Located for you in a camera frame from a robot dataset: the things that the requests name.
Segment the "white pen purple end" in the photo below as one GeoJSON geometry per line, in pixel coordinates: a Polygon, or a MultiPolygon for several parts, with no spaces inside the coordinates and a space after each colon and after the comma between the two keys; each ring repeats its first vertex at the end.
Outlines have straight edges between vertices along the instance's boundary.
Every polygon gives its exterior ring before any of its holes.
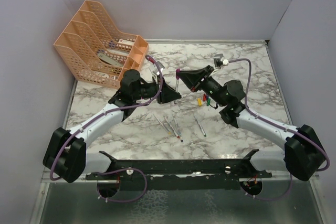
{"type": "Polygon", "coordinates": [[[175,91],[176,91],[176,93],[179,94],[179,91],[178,91],[179,89],[178,89],[178,88],[179,88],[179,77],[176,77],[175,91]]]}

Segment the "yellow pen cap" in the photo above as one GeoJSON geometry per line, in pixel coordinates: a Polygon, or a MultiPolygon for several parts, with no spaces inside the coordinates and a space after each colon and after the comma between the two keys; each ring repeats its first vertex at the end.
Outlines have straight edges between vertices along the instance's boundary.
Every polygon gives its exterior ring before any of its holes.
{"type": "Polygon", "coordinates": [[[200,98],[197,99],[198,106],[202,106],[202,100],[200,98]]]}

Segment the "white pen yellow end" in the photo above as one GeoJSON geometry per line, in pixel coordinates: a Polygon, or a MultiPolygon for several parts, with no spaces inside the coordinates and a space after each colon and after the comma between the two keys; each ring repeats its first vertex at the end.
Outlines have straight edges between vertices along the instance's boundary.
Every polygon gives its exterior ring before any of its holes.
{"type": "Polygon", "coordinates": [[[167,132],[167,134],[171,134],[171,131],[164,125],[164,123],[156,115],[154,115],[154,117],[159,122],[159,124],[161,125],[161,127],[164,128],[164,130],[167,132]]]}

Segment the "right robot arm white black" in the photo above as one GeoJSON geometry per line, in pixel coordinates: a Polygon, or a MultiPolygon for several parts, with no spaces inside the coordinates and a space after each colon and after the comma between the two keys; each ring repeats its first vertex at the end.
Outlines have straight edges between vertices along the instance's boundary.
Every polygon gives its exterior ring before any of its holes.
{"type": "Polygon", "coordinates": [[[264,117],[243,104],[246,94],[238,80],[219,84],[212,76],[213,67],[176,72],[176,77],[192,91],[205,92],[219,106],[223,121],[239,129],[251,131],[277,145],[278,151],[257,151],[241,164],[246,177],[259,171],[288,171],[299,180],[308,181],[317,171],[330,166],[330,160],[314,129],[296,127],[264,117]]]}

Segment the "purple pen cap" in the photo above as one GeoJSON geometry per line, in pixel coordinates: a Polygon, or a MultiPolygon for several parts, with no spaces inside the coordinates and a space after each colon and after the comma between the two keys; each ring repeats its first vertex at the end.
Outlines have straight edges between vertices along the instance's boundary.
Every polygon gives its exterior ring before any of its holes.
{"type": "Polygon", "coordinates": [[[177,80],[180,79],[180,68],[176,69],[175,77],[176,77],[177,80]]]}

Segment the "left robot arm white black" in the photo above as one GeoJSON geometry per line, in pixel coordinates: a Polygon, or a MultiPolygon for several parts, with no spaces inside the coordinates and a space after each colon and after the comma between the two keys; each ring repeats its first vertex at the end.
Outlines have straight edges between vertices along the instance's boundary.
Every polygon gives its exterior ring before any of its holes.
{"type": "Polygon", "coordinates": [[[69,130],[59,127],[53,132],[43,165],[68,183],[90,173],[99,173],[102,178],[110,179],[116,172],[113,158],[104,152],[87,153],[88,147],[110,128],[127,119],[140,107],[139,100],[156,100],[165,104],[181,97],[164,78],[157,76],[152,82],[146,82],[137,70],[127,70],[120,88],[101,111],[69,130]]]}

